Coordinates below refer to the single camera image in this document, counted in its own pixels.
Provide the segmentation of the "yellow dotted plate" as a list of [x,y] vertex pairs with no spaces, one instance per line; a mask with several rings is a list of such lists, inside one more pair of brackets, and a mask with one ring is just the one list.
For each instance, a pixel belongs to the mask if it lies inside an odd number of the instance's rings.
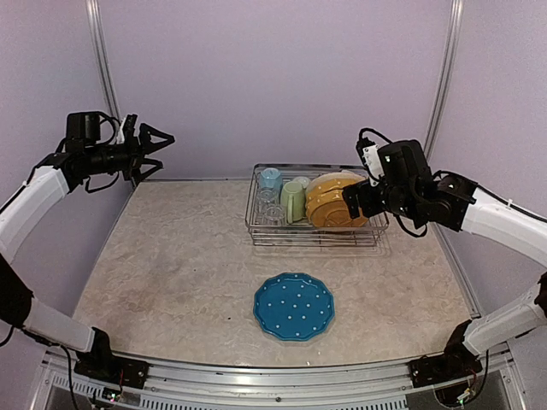
[[306,201],[330,190],[343,189],[347,185],[356,184],[366,180],[365,176],[349,172],[326,173],[313,179],[306,188]]
[[361,227],[369,221],[364,216],[355,219],[350,217],[341,190],[309,196],[306,201],[306,215],[315,227]]

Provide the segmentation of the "blue dotted plate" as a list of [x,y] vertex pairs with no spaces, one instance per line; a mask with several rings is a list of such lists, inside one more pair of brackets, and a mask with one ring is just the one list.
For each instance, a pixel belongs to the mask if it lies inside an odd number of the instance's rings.
[[335,318],[332,292],[303,272],[283,272],[255,292],[253,314],[262,331],[284,342],[307,342]]

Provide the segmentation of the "beige plate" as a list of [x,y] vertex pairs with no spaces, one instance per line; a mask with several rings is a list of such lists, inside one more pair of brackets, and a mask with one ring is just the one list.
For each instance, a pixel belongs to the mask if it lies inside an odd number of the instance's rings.
[[368,177],[366,175],[361,175],[359,173],[354,173],[351,170],[342,170],[342,179],[352,179],[357,182],[361,182],[363,180],[367,180]]

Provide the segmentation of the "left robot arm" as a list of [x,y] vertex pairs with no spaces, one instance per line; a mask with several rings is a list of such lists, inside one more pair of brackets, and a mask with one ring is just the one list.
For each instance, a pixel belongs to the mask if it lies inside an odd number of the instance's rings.
[[12,262],[51,208],[79,186],[93,192],[91,177],[107,174],[138,185],[162,169],[162,162],[151,154],[175,138],[137,119],[129,114],[117,120],[100,111],[69,114],[65,137],[56,150],[32,168],[1,207],[1,320],[38,340],[72,349],[103,380],[120,370],[108,335],[39,301]]

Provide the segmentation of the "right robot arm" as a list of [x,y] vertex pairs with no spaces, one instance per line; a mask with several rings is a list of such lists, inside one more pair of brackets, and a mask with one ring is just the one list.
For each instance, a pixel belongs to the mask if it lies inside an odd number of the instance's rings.
[[[352,219],[389,213],[415,228],[436,223],[485,237],[540,265],[546,263],[546,219],[502,199],[475,181],[432,172],[420,143],[402,140],[382,147],[359,138],[356,150],[369,178],[343,189]],[[458,325],[437,361],[443,378],[457,378],[471,358],[546,324],[546,277],[522,296],[479,319]]]

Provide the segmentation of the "green mug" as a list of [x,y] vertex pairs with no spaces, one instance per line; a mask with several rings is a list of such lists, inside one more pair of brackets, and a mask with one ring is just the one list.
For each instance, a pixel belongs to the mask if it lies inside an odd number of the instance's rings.
[[306,196],[303,185],[298,181],[290,181],[283,185],[280,202],[285,209],[286,223],[292,225],[305,217]]

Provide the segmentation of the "clear glass near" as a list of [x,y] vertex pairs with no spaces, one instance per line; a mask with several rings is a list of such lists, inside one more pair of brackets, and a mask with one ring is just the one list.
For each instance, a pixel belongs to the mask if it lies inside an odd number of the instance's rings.
[[265,226],[282,226],[285,223],[285,210],[280,205],[268,205],[262,214]]

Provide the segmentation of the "light blue faceted cup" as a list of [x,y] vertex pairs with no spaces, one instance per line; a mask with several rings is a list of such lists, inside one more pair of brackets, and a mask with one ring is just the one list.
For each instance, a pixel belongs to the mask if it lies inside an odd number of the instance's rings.
[[276,167],[267,167],[259,173],[259,187],[261,189],[271,189],[280,191],[283,186],[281,172]]

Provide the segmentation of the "left corner aluminium post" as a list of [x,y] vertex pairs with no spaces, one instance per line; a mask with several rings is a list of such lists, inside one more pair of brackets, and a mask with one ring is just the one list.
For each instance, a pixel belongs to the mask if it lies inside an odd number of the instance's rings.
[[106,102],[108,113],[116,118],[121,117],[118,99],[115,94],[114,81],[109,67],[106,38],[103,32],[102,16],[98,0],[86,0],[85,10],[91,32],[91,42],[94,51],[99,82]]

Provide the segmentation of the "corner aluminium post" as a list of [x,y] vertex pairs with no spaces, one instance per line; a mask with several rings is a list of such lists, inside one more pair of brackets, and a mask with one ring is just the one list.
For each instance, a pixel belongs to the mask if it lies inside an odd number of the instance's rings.
[[457,47],[462,27],[464,10],[463,0],[451,2],[448,31],[444,45],[444,55],[441,63],[437,90],[432,106],[432,113],[428,122],[424,152],[427,159],[432,158],[435,143],[438,140],[444,107],[450,91],[450,81],[456,60]]
[[94,51],[99,82],[106,102],[108,113],[116,118],[121,117],[118,99],[115,94],[114,81],[109,67],[106,38],[103,32],[102,16],[98,0],[86,0],[85,10],[91,32],[91,42]]

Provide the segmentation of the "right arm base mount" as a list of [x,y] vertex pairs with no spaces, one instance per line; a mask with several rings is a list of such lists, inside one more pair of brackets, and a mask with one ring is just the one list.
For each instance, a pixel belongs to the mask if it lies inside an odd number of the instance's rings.
[[457,357],[447,357],[444,354],[422,356],[419,359],[411,360],[408,363],[408,368],[414,388],[473,376],[483,370],[481,362],[475,358],[461,361]]

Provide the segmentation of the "right corner aluminium post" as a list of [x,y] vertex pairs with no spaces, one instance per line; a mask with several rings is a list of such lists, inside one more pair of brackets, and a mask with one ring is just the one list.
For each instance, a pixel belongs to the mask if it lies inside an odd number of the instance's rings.
[[432,158],[435,143],[438,140],[444,107],[450,91],[450,81],[456,60],[457,47],[462,27],[464,10],[463,0],[451,2],[448,31],[444,45],[444,55],[441,63],[437,90],[432,106],[432,113],[428,122],[424,152],[427,159]]

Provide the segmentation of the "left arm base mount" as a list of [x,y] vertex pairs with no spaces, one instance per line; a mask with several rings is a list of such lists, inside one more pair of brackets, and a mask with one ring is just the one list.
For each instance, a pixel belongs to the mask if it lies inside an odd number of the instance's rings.
[[122,388],[142,390],[149,369],[150,364],[145,361],[115,356],[107,364],[78,360],[74,372],[91,379],[116,384]]

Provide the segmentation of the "aluminium front rail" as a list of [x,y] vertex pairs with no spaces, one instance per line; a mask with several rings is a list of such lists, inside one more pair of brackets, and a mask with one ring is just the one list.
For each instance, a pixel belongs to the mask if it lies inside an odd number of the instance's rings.
[[141,389],[124,387],[107,402],[110,384],[75,374],[58,348],[48,348],[32,383],[28,409],[440,409],[451,383],[416,388],[407,360],[286,368],[215,366],[144,357]]

